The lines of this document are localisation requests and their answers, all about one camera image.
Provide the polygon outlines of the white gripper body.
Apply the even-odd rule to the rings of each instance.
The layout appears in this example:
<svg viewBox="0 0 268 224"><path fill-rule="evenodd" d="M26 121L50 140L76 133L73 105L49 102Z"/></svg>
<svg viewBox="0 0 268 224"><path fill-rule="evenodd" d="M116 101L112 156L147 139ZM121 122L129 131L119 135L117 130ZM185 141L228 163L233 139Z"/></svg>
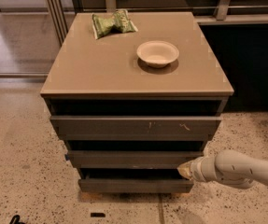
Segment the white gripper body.
<svg viewBox="0 0 268 224"><path fill-rule="evenodd" d="M214 156L203 156L191 162L190 173L195 181L210 182L220 181L221 174L215 165Z"/></svg>

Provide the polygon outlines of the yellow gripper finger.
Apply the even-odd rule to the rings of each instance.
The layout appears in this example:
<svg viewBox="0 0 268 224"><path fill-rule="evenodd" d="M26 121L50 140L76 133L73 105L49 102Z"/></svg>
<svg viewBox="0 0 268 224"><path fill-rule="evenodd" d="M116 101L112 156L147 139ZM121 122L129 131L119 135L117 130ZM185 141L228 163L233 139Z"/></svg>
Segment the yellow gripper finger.
<svg viewBox="0 0 268 224"><path fill-rule="evenodd" d="M178 167L177 167L177 170L179 172L179 174L186 178L186 179L189 179L191 180L192 179L192 173L191 173L191 164L192 164L192 161L187 161L187 162L184 162L184 163L181 163Z"/></svg>

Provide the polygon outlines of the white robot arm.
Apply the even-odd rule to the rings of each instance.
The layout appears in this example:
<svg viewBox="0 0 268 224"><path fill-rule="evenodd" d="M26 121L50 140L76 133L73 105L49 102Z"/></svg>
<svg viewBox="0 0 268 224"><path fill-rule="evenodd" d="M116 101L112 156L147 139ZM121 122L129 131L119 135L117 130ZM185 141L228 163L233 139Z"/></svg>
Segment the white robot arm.
<svg viewBox="0 0 268 224"><path fill-rule="evenodd" d="M222 150L180 164L181 176L197 182L218 182L235 189L249 189L254 182L268 187L268 161L251 158L234 150Z"/></svg>

